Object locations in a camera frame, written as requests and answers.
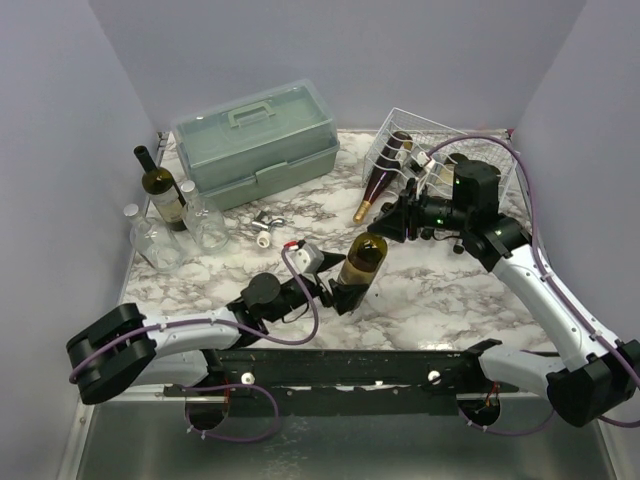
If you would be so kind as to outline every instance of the gray floor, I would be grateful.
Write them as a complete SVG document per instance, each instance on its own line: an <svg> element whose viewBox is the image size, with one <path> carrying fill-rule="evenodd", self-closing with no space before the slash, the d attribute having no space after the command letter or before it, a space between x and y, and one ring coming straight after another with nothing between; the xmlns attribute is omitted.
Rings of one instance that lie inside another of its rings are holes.
<svg viewBox="0 0 640 480"><path fill-rule="evenodd" d="M533 426L538 399L503 399L503 428ZM97 407L79 478L106 479L608 479L599 430L556 419L545 432L501 438L455 417L288 418L269 441L231 445L186 434L181 402ZM227 433L257 433L267 419L230 421Z"/></svg>

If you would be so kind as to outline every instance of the plastic storage box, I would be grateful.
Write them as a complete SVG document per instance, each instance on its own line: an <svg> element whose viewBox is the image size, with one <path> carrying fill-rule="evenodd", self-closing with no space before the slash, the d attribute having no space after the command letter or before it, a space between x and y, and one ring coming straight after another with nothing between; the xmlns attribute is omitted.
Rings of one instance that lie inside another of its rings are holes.
<svg viewBox="0 0 640 480"><path fill-rule="evenodd" d="M330 172L340 148L308 80L181 118L172 130L187 176L222 209Z"/></svg>

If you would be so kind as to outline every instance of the white wall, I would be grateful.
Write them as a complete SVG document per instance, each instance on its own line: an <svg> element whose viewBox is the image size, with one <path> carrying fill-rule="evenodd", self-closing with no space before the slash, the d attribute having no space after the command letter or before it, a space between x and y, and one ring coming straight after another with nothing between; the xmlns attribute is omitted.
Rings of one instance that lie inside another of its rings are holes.
<svg viewBox="0 0 640 480"><path fill-rule="evenodd" d="M556 270L624 340L640 339L638 18L637 0L590 0L515 135ZM635 454L640 432L620 433Z"/></svg>
<svg viewBox="0 0 640 480"><path fill-rule="evenodd" d="M0 14L0 478L55 478L78 392L66 341L112 308L154 129L88 4Z"/></svg>
<svg viewBox="0 0 640 480"><path fill-rule="evenodd" d="M585 0L89 3L158 129L305 77L341 128L485 128L516 125Z"/></svg>

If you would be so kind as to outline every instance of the white wire basket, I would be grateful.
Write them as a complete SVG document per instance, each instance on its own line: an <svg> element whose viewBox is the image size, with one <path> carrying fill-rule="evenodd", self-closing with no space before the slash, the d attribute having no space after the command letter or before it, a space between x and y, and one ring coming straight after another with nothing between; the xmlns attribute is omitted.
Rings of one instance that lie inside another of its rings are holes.
<svg viewBox="0 0 640 480"><path fill-rule="evenodd" d="M390 155L394 158L383 155L382 151L389 141L389 138L394 132L398 131L408 133L411 136L413 141L411 151L409 152L404 150L404 148L399 151L391 150ZM419 184L423 184L423 188L426 188L430 195L451 198L451 194L453 192L453 168L457 164L455 155L452 158L451 154L461 153L470 160L482 160L500 170L498 195L500 198L500 204L502 205L507 194L509 182L515 172L516 162L506 149L491 141L484 139L469 139L455 142L451 145L447 145L434 154L431 159L433 162L429 163L428 168L424 168L418 173L415 173L409 168L411 160L415 160L419 163L423 162L425 159L428 160L426 152L430 148L435 147L439 143L450 138L460 135L468 135L469 133L470 132L464 132L462 130L447 127L441 123L414 115L413 113L409 113L399 108L394 108L384 121L373 141L373 144L371 145L371 148L369 148L369 151L364 157L365 162L362 172L362 185L365 186L367 184L367 180L371 175L372 169L375 167L376 161L382 155L388 160L398 160L402 165L402 168L400 169L402 175L398 175L397 179L394 180L386 193L397 196L397 194L404 188L407 179L416 177L418 178ZM483 131L482 133L494 136L504 141L508 141L509 138L506 130L494 130L490 132Z"/></svg>

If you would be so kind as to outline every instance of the marble countertop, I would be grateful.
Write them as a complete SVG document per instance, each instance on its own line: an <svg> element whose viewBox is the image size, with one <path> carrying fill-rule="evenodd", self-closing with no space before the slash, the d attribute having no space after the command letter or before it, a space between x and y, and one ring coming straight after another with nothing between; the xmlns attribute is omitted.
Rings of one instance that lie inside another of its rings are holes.
<svg viewBox="0 0 640 480"><path fill-rule="evenodd" d="M365 230L351 218L362 195L363 158L374 136L341 132L339 137L341 149L331 173L226 211L231 241L219 255L200 254L186 232L176 236L189 258L173 274L155 272L136 255L124 301L136 302L147 314L195 313L237 298L260 272L271 272L280 280L289 278L279 247L264 250L255 243L249 224L260 210L287 221L286 227L274 231L275 245L305 238L325 251L346 253L353 239ZM178 183L185 179L173 137L162 166ZM374 215L381 203L374 205L369 215ZM515 180L503 211L527 220ZM149 212L154 213L153 206ZM465 349L480 340L496 338L515 348L555 350L520 300L478 261L470 255L454 254L451 246L449 241L434 240L390 242L387 259L360 308L342 317L333 310L320 309L318 335L305 347ZM338 268L321 277L335 278L337 273ZM305 337L311 326L310 313L294 323L267 325L271 334L286 339ZM261 340L254 346L276 345Z"/></svg>

